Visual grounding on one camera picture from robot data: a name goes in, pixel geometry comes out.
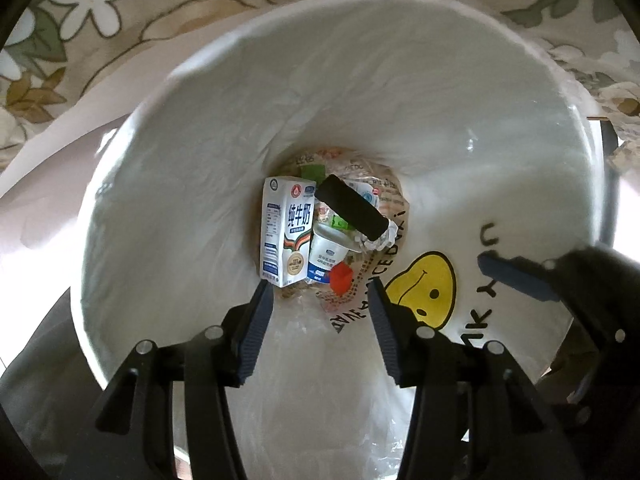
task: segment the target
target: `trash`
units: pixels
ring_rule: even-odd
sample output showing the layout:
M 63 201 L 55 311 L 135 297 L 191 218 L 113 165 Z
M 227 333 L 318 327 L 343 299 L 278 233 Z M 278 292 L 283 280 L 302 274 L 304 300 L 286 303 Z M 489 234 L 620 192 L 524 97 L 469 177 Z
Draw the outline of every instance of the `trash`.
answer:
M 316 183 L 288 176 L 265 179 L 260 275 L 276 286 L 306 278 Z
M 361 252 L 351 236 L 325 224 L 316 224 L 307 277 L 316 282 L 329 283 L 329 271 L 344 260 L 349 250 Z
M 377 240 L 387 230 L 389 221 L 362 197 L 353 187 L 345 184 L 334 174 L 329 175 L 318 189 L 316 198 L 327 204 L 332 210 L 369 240 Z
M 353 269 L 340 262 L 329 271 L 329 286 L 336 296 L 342 296 L 351 288 Z
M 391 247 L 398 236 L 398 224 L 393 220 L 389 220 L 389 226 L 386 231 L 377 240 L 369 240 L 364 234 L 356 232 L 355 241 L 364 251 L 381 251 Z
M 352 193 L 351 190 L 355 191 L 384 217 L 385 229 L 382 238 L 377 239 L 373 244 L 325 202 L 316 200 L 314 234 L 310 254 L 312 271 L 308 271 L 307 279 L 304 282 L 297 282 L 280 291 L 284 300 L 298 298 L 304 301 L 305 298 L 310 299 L 315 296 L 330 320 L 337 314 L 359 308 L 363 305 L 362 302 L 366 301 L 365 284 L 373 276 L 377 263 L 380 261 L 392 262 L 395 259 L 398 252 L 402 250 L 404 241 L 402 238 L 408 229 L 406 219 L 408 218 L 409 205 L 402 196 L 400 184 L 395 175 L 386 166 L 365 160 L 358 153 L 342 148 L 303 152 L 279 166 L 277 173 L 290 174 L 295 177 L 304 176 L 304 178 L 318 183 L 318 187 L 324 184 L 327 176 L 333 175 L 334 178 L 338 178 L 338 181 L 341 180 L 346 184 L 347 189 L 351 188 L 350 193 Z M 335 263 L 332 262 L 332 264 L 335 265 L 340 262 L 340 259 L 335 256 L 342 256 L 345 266 L 351 269 L 350 288 L 343 294 L 337 294 L 331 287 L 330 267 L 327 265 L 329 262 L 324 261 L 324 265 L 318 265 L 319 253 L 314 250 L 314 239 L 318 238 L 318 233 L 330 242 L 349 249 L 346 256 L 326 254 L 326 252 L 321 254 L 326 257 L 334 256 L 332 260 L 335 260 Z M 397 235 L 397 238 L 389 246 L 386 242 L 392 235 Z M 369 247 L 376 245 L 381 249 L 367 248 L 365 241 Z M 333 247 L 328 247 L 328 249 L 336 253 L 340 251 L 336 251 Z M 340 326 L 334 322 L 332 325 L 340 332 Z

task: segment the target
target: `green leaf pattern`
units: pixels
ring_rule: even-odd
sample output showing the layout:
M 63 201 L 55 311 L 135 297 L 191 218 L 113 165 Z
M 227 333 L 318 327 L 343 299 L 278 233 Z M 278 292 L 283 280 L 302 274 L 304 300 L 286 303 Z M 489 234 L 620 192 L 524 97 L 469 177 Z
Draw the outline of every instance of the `green leaf pattern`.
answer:
M 6 47 L 6 50 L 18 64 L 44 79 L 47 75 L 36 60 L 64 62 L 66 53 L 53 17 L 38 7 L 33 9 L 33 13 L 36 19 L 33 34 L 20 43 Z
M 536 0 L 523 9 L 505 10 L 502 14 L 512 22 L 526 28 L 542 24 L 543 10 L 548 9 L 553 19 L 564 18 L 577 9 L 580 0 Z M 613 0 L 593 0 L 593 21 L 602 23 L 620 15 L 620 10 Z

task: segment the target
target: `floral tablecloth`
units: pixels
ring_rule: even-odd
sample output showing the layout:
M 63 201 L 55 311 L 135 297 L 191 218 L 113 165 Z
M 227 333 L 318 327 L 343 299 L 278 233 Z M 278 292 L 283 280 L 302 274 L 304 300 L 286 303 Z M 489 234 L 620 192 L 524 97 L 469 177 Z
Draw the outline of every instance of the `floral tablecloth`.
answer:
M 126 60 L 215 20 L 297 0 L 32 0 L 0 50 L 0 171 Z M 596 98 L 640 167 L 640 44 L 612 0 L 460 0 L 545 48 Z

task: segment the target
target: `yellow smiley face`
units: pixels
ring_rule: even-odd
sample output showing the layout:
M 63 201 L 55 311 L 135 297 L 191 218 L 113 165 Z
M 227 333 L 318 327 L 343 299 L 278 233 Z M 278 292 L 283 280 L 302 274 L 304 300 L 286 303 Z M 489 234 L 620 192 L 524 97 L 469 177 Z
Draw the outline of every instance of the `yellow smiley face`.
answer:
M 410 308 L 418 321 L 442 328 L 456 302 L 456 275 L 447 257 L 431 251 L 386 285 L 391 303 Z

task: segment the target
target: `plastic wrapper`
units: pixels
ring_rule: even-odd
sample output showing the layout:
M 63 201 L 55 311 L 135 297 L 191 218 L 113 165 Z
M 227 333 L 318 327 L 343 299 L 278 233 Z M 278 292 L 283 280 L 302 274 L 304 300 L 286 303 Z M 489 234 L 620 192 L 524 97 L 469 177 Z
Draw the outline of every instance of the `plastic wrapper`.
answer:
M 189 340 L 248 301 L 264 179 L 323 146 L 390 168 L 410 204 L 402 249 L 370 268 L 390 297 L 454 342 L 502 341 L 538 378 L 571 316 L 477 257 L 543 261 L 599 232 L 601 139 L 558 70 L 450 0 L 305 0 L 191 57 L 113 137 L 82 204 L 72 313 L 100 385 L 138 341 Z M 396 474 L 412 392 L 386 375 L 366 299 L 329 319 L 320 299 L 276 302 L 254 376 L 228 392 L 249 478 Z

